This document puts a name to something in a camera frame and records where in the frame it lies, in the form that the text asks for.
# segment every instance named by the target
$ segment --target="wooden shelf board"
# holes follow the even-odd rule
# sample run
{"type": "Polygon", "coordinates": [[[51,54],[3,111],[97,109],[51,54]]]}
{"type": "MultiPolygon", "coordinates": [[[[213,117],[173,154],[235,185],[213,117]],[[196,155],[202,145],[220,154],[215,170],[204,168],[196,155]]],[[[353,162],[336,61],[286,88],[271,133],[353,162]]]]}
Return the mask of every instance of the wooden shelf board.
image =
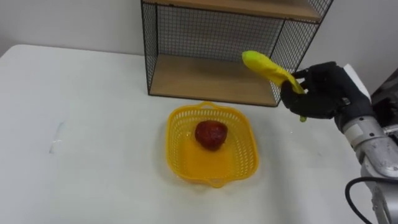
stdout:
{"type": "Polygon", "coordinates": [[[159,55],[151,95],[277,106],[268,80],[243,64],[159,55]]]}
{"type": "Polygon", "coordinates": [[[315,22],[321,20],[308,0],[144,0],[144,2],[256,16],[306,19],[315,22]]]}

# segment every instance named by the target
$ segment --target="red fruit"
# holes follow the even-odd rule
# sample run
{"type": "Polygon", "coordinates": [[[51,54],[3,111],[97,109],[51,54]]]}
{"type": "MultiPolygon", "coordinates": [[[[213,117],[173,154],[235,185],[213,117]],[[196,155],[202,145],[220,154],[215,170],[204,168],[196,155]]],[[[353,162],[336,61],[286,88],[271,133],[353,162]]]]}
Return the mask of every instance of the red fruit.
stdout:
{"type": "Polygon", "coordinates": [[[206,149],[216,151],[225,142],[228,128],[218,121],[202,121],[195,130],[196,140],[206,149]]]}

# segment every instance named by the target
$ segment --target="yellow basket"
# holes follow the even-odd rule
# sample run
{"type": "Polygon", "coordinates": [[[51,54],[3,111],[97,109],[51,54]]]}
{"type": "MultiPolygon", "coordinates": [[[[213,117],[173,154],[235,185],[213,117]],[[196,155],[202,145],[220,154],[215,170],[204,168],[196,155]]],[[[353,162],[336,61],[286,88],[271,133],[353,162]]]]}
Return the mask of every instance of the yellow basket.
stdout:
{"type": "Polygon", "coordinates": [[[170,114],[166,151],[167,162],[178,176],[216,188],[248,178],[258,167],[257,146],[248,119],[236,109],[210,102],[183,106],[170,114]],[[228,127],[225,143],[217,151],[204,149],[195,139],[197,124],[206,120],[228,127]]]}

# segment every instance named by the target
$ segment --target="basket handle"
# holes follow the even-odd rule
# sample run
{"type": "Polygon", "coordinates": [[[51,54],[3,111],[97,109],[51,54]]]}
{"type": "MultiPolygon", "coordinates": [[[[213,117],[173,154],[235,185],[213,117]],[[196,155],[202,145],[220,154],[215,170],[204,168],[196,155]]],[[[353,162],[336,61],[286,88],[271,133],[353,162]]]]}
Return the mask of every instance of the basket handle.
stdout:
{"type": "Polygon", "coordinates": [[[199,109],[222,109],[222,108],[225,108],[225,106],[218,106],[215,103],[212,103],[210,101],[203,101],[195,106],[199,109]]]}
{"type": "Polygon", "coordinates": [[[208,183],[215,188],[220,188],[222,186],[224,186],[224,184],[226,183],[225,180],[223,179],[210,179],[208,180],[208,183]]]}

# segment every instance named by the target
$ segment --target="black metal grid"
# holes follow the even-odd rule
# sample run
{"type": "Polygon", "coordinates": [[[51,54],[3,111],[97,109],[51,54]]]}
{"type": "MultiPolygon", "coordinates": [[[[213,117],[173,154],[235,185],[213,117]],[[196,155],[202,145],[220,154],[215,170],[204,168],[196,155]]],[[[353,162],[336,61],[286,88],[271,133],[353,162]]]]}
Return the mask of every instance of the black metal grid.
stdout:
{"type": "Polygon", "coordinates": [[[282,20],[158,6],[159,53],[240,62],[252,49],[270,55],[282,20]]]}
{"type": "MultiPolygon", "coordinates": [[[[257,50],[290,72],[298,69],[333,0],[308,0],[320,22],[232,12],[142,5],[148,92],[158,54],[240,62],[245,50],[257,50]]],[[[280,90],[273,83],[275,101],[280,90]]]]}
{"type": "Polygon", "coordinates": [[[147,72],[148,93],[154,76],[157,56],[157,6],[141,2],[142,31],[144,33],[144,52],[147,72]]]}

